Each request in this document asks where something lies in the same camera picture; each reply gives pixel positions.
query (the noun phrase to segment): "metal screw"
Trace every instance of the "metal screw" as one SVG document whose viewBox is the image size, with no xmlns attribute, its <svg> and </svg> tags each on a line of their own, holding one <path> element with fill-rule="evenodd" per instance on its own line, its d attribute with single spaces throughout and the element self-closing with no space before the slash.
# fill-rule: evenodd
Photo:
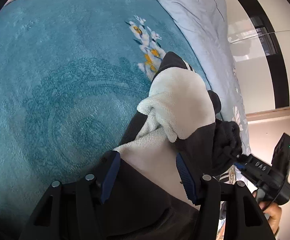
<svg viewBox="0 0 290 240">
<path fill-rule="evenodd" d="M 52 187 L 58 187 L 60 185 L 60 182 L 58 180 L 55 180 L 52 182 Z"/>
<path fill-rule="evenodd" d="M 86 180 L 92 180 L 92 179 L 94 179 L 94 178 L 95 178 L 94 174 L 87 174 L 87 175 L 85 176 L 85 179 L 86 179 Z"/>
<path fill-rule="evenodd" d="M 244 187 L 244 186 L 245 186 L 245 183 L 244 183 L 242 180 L 238 180 L 238 181 L 237 181 L 237 184 L 238 184 L 238 186 L 240 186 L 240 187 Z"/>
<path fill-rule="evenodd" d="M 205 174 L 205 175 L 203 176 L 203 180 L 205 180 L 205 181 L 210 181 L 210 180 L 211 180 L 211 176 L 208 175 L 208 174 Z"/>
</svg>

